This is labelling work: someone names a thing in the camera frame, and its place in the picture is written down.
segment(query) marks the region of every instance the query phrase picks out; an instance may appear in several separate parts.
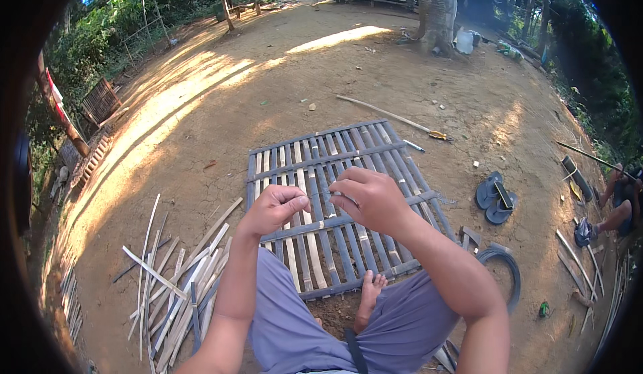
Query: man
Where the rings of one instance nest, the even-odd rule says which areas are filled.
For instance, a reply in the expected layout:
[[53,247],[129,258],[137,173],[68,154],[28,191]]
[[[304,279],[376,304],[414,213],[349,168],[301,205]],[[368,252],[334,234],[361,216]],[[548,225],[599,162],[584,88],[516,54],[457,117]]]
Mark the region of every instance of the man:
[[308,197],[297,187],[270,185],[237,226],[210,330],[178,373],[237,373],[246,336],[270,374],[366,372],[356,366],[359,359],[370,374],[414,373],[459,316],[467,331],[458,373],[506,373],[507,306],[487,269],[416,215],[389,176],[352,167],[330,190],[333,204],[357,223],[395,238],[424,267],[391,286],[380,275],[372,282],[373,273],[365,274],[354,324],[358,351],[352,355],[346,343],[322,329],[299,298],[288,268],[258,247],[261,235],[279,229],[297,211],[310,211]]
[[607,183],[605,193],[599,194],[596,189],[594,193],[599,201],[599,207],[603,209],[610,196],[613,196],[614,209],[608,217],[591,228],[591,239],[595,240],[598,235],[611,230],[618,230],[619,235],[626,236],[631,230],[639,225],[640,205],[643,202],[643,194],[640,192],[641,177],[643,168],[634,169],[628,172],[636,181],[623,174],[623,165],[617,164],[610,174],[610,181]]

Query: gray shorts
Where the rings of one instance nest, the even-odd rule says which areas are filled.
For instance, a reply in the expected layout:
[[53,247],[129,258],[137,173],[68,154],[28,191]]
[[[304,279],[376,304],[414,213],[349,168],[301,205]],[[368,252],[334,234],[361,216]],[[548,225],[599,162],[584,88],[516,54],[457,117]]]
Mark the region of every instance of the gray shorts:
[[[369,373],[415,373],[458,319],[426,271],[385,287],[357,337]],[[248,338],[264,373],[357,370],[346,342],[319,326],[288,268],[263,247],[257,261],[257,311]]]

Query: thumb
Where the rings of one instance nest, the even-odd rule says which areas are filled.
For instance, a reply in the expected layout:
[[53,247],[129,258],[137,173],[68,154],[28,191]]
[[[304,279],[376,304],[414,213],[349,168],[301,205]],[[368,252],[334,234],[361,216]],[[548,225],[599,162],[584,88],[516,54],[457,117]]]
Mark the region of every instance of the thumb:
[[355,204],[355,202],[349,197],[346,197],[345,195],[333,195],[331,196],[330,202],[346,211],[346,213],[349,214],[351,218],[355,219],[356,222],[361,219],[361,211],[357,204]]
[[275,207],[275,211],[278,213],[279,218],[282,220],[286,220],[292,217],[295,213],[301,211],[302,209],[310,212],[310,200],[308,199],[308,197],[305,197],[303,195],[295,197],[285,204]]

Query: plastic jug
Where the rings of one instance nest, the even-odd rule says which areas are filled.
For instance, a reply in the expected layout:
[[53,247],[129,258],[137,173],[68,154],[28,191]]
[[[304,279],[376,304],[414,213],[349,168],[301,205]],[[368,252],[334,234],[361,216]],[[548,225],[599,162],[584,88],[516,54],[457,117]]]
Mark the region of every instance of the plastic jug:
[[465,32],[461,27],[456,35],[455,47],[465,55],[470,55],[473,52],[473,33]]

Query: dirt ground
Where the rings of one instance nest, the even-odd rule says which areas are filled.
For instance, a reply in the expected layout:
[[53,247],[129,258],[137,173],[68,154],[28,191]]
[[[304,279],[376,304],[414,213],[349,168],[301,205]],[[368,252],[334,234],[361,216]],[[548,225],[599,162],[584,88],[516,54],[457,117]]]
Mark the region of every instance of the dirt ground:
[[[315,11],[309,4],[301,1],[262,16],[246,13],[235,21],[233,34],[224,34],[225,24],[212,19],[185,27],[175,48],[149,61],[120,90],[131,110],[117,123],[108,156],[64,213],[56,246],[56,258],[77,260],[84,314],[80,338],[99,371],[149,370],[145,360],[137,360],[138,337],[127,341],[138,270],[115,284],[111,280],[130,264],[121,247],[137,253],[142,248],[157,193],[161,201],[153,230],[168,211],[164,233],[181,238],[167,264],[166,270],[173,270],[178,249],[191,251],[221,213],[245,197],[249,149],[382,117],[336,99],[336,94],[455,138],[450,145],[391,122],[400,137],[426,150],[413,155],[429,185],[457,201],[442,205],[451,226],[478,231],[481,248],[495,241],[513,250],[521,297],[510,318],[510,372],[583,371],[606,321],[615,252],[611,240],[599,239],[606,246],[597,258],[599,263],[607,258],[607,297],[599,298],[595,329],[590,325],[579,335],[585,309],[570,299],[575,285],[558,259],[562,246],[555,232],[560,229],[572,241],[573,217],[589,215],[596,221],[598,215],[591,203],[577,205],[567,182],[561,181],[567,175],[560,163],[566,153],[554,141],[590,147],[551,83],[530,64],[496,53],[491,43],[480,44],[470,64],[396,45],[399,27],[414,29],[416,16],[331,2]],[[317,109],[310,112],[312,102]],[[573,158],[591,184],[604,187],[594,163]],[[212,159],[217,164],[204,169]],[[519,197],[517,210],[497,227],[485,221],[472,201],[478,183],[494,170]],[[221,209],[212,215],[217,206]],[[237,208],[229,217],[233,228],[242,211]],[[587,251],[582,255],[593,276]],[[488,268],[508,296],[508,270],[500,264]],[[548,319],[537,317],[543,301],[555,308]],[[341,338],[358,302],[359,292],[350,292],[309,306],[325,329]],[[577,324],[570,335],[572,316]],[[460,323],[451,337],[457,345],[463,331]],[[191,339],[189,335],[178,362],[189,356]],[[252,356],[246,357],[242,371],[256,372]]]

